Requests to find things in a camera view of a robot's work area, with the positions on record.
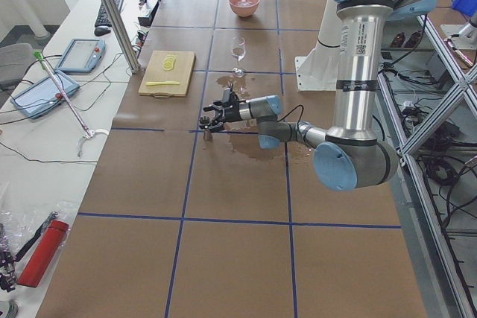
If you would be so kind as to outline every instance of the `table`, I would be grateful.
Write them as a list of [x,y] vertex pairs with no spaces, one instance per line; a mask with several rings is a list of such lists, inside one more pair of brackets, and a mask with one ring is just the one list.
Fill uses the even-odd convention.
[[[126,2],[128,4],[124,5],[122,15],[127,23],[128,33],[133,37],[137,31],[134,24],[135,7],[131,7],[134,4],[132,0]],[[79,0],[45,47],[44,55],[62,54],[71,38],[94,38],[94,21],[99,4],[100,0]],[[81,117],[92,129],[110,129],[112,118],[119,107],[130,77],[126,61],[120,57],[106,72],[111,84],[105,76],[90,82],[111,64],[117,53],[121,52],[114,33],[107,34],[102,39],[106,41],[106,52],[98,67],[88,75],[72,76],[81,85],[78,93],[72,97],[72,102],[81,109],[90,106],[98,95],[109,87],[90,110],[80,112]],[[40,66],[34,66],[25,79],[35,82],[45,76],[46,72]],[[27,86],[29,85],[21,83],[14,93],[22,91]],[[0,123],[23,118],[17,112],[5,113],[12,109],[13,105],[8,101],[1,109]],[[66,104],[60,105],[35,121],[20,121],[0,127],[3,131],[0,142],[31,159],[78,160],[77,144],[84,131]],[[1,202],[1,217],[2,220],[12,219],[12,224],[6,225],[7,229],[19,229],[15,235],[22,233],[20,238],[9,238],[13,246],[19,249],[51,211],[59,210],[60,219],[70,225],[73,224],[95,169],[95,161],[98,160],[106,139],[106,136],[99,135],[85,142],[83,156],[80,159],[93,161],[86,164],[27,162],[19,155],[0,147],[0,181],[6,188]],[[0,300],[15,299],[18,302],[18,318],[31,318],[37,313],[58,257],[59,255],[55,256],[38,288],[17,286],[11,293],[0,292]],[[29,256],[25,256],[16,266],[17,272],[22,272],[28,259]]]
[[198,130],[229,83],[331,125],[334,92],[294,75],[325,2],[261,0],[238,19],[227,0],[162,0],[139,62],[194,51],[189,93],[139,97],[131,77],[38,317],[427,317],[388,184],[329,191],[309,149],[260,150],[253,121]]

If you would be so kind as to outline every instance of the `aluminum rail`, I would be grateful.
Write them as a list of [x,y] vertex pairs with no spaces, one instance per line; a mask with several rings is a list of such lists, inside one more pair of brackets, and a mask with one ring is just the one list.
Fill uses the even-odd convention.
[[[418,20],[423,24],[424,16],[418,17]],[[460,269],[459,267],[456,267],[452,248],[449,247],[446,238],[441,232],[440,223],[435,214],[432,198],[429,196],[427,187],[423,181],[422,171],[411,154],[418,150],[424,141],[430,137],[430,135],[433,134],[443,122],[445,122],[452,112],[461,104],[462,100],[467,102],[473,115],[477,118],[477,94],[472,86],[472,83],[475,83],[477,80],[477,66],[474,66],[467,74],[463,73],[460,66],[455,62],[452,53],[440,38],[437,29],[429,20],[426,23],[426,34],[433,44],[437,54],[443,61],[443,64],[446,66],[446,69],[449,71],[455,84],[446,93],[435,110],[432,111],[431,115],[428,116],[428,118],[409,138],[406,138],[405,136],[400,117],[394,106],[393,95],[389,91],[384,77],[379,75],[378,81],[399,140],[399,151],[402,155],[401,165],[407,165],[409,168],[409,173],[417,190],[429,230],[432,234],[446,277],[452,288],[452,293],[457,302],[459,312],[463,318],[473,318],[475,308],[471,302],[472,297],[468,297],[464,289],[463,282],[459,276]]]
[[116,6],[114,0],[101,0],[106,13],[110,18],[111,25],[113,26],[114,34],[119,42],[119,46],[126,57],[126,61],[133,74],[140,71],[141,66],[136,58],[136,53],[133,50],[133,46],[130,43],[129,36],[127,35],[126,27],[121,19],[121,14]]

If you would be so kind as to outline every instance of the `pink bowl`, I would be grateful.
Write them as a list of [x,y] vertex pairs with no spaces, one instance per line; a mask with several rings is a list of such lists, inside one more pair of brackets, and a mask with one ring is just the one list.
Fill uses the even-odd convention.
[[255,13],[259,4],[260,0],[229,0],[230,9],[241,18]]

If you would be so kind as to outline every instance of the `tablet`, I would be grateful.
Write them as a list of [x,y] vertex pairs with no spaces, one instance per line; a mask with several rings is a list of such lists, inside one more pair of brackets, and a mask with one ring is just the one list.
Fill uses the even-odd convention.
[[[68,96],[73,95],[80,88],[80,85],[75,80],[63,72],[56,70],[56,74]],[[57,99],[57,94],[59,93],[57,86],[48,76],[18,95],[14,95],[10,102],[24,115],[35,119],[61,104],[62,101]]]
[[56,69],[65,74],[89,74],[101,61],[105,46],[102,39],[73,39]]

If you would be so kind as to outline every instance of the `chair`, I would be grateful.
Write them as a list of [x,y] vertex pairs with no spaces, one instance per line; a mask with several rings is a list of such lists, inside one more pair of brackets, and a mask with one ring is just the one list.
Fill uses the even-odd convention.
[[18,85],[35,60],[30,44],[13,44],[0,48],[0,89]]

